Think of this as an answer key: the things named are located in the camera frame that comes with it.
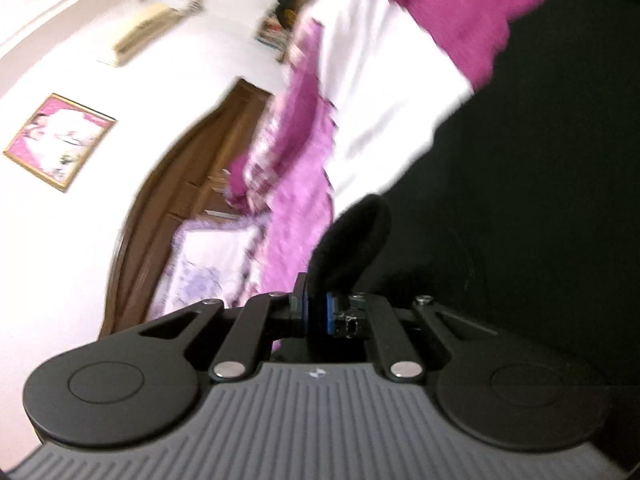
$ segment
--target gray ribbed platform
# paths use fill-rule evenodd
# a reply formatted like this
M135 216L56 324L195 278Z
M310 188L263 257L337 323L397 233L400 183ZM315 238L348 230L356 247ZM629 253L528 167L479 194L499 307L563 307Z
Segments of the gray ribbed platform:
M322 372L312 373L320 368ZM212 389L172 434L119 452L45 444L14 480L617 480L584 444L545 455L493 449L456 430L418 386L370 364L265 364Z

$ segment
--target gold picture frame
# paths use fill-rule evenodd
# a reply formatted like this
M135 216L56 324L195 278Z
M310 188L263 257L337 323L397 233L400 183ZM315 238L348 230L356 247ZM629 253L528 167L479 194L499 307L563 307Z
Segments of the gold picture frame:
M65 192L116 119L59 94L50 94L3 153Z

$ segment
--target floral pillow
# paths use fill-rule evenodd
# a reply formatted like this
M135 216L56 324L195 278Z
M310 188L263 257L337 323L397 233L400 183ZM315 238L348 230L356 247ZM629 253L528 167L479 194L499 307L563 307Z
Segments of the floral pillow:
M147 320L208 298L236 306L251 260L264 236L266 218L242 218L219 224L187 220L176 231L172 256L152 300Z

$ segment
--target small logo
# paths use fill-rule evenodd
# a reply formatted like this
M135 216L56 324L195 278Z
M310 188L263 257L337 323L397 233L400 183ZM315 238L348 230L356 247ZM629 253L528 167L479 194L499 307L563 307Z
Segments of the small logo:
M314 379L322 379L326 375L326 372L322 370L322 368L316 368L315 370L311 370L309 375Z

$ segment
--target round black pad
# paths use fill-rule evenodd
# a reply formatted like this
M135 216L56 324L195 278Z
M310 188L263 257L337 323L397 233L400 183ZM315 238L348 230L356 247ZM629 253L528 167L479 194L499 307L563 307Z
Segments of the round black pad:
M438 403L462 430L492 446L564 449L604 424L609 395L586 364L516 338L455 345L436 383Z
M69 389L84 402L109 404L135 395L144 383L144 375L135 366L107 362L80 368L69 379Z
M135 332L59 355L31 374L24 409L44 437L77 447L120 447L180 422L194 406L193 367L172 340Z

